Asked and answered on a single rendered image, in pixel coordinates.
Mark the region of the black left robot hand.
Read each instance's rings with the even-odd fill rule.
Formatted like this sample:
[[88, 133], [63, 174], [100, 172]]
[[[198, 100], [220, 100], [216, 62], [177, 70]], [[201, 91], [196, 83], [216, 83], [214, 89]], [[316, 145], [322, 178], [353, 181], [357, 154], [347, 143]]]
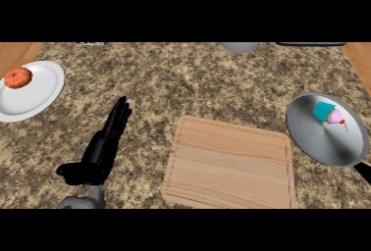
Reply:
[[105, 183], [130, 114], [131, 109], [125, 97], [119, 97], [112, 106], [105, 126], [91, 138], [81, 161], [62, 164], [56, 169], [56, 174], [63, 177], [66, 184], [102, 185]]

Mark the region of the wooden cutting board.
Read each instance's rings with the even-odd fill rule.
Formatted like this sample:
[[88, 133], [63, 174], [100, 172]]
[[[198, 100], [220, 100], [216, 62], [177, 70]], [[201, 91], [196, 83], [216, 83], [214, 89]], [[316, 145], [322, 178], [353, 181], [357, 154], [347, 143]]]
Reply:
[[294, 209], [288, 136], [180, 117], [161, 192], [167, 201], [193, 208]]

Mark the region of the grey frying pan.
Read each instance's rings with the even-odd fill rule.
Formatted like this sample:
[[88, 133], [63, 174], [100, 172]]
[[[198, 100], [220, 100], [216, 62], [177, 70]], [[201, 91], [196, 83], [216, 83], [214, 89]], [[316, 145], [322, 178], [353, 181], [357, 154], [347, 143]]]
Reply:
[[[329, 124], [326, 115], [315, 116], [319, 107], [338, 110], [343, 123]], [[353, 167], [371, 184], [371, 165], [363, 163], [369, 140], [366, 127], [350, 107], [332, 96], [306, 92], [286, 109], [286, 127], [303, 152], [317, 162], [334, 167]]]

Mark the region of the pink cupcake with teal wrapper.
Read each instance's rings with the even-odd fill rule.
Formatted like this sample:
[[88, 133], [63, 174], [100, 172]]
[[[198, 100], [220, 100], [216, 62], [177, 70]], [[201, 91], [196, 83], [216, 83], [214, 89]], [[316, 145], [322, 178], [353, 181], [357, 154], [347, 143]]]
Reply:
[[312, 115], [322, 125], [328, 124], [346, 126], [346, 120], [343, 118], [341, 112], [335, 105], [328, 102], [317, 102], [312, 110]]

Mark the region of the white round plate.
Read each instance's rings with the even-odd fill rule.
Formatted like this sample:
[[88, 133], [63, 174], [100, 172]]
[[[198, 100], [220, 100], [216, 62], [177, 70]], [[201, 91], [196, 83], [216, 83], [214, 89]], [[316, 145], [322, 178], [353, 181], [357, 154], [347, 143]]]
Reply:
[[63, 70], [50, 61], [25, 64], [32, 81], [22, 88], [10, 88], [0, 80], [0, 122], [14, 123], [35, 116], [56, 100], [63, 88]]

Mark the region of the red apple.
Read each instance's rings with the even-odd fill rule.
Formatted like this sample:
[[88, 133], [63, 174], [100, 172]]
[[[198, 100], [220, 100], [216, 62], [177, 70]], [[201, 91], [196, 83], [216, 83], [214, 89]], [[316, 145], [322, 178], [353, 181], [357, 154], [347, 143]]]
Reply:
[[9, 88], [22, 88], [32, 81], [32, 72], [23, 68], [14, 68], [4, 75], [4, 85]]

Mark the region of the grey round container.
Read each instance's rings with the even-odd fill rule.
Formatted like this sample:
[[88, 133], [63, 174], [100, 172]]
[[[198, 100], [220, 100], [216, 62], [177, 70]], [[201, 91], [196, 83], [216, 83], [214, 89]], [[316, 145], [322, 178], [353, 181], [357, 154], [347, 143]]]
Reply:
[[233, 53], [248, 53], [258, 48], [255, 42], [221, 42], [223, 48]]

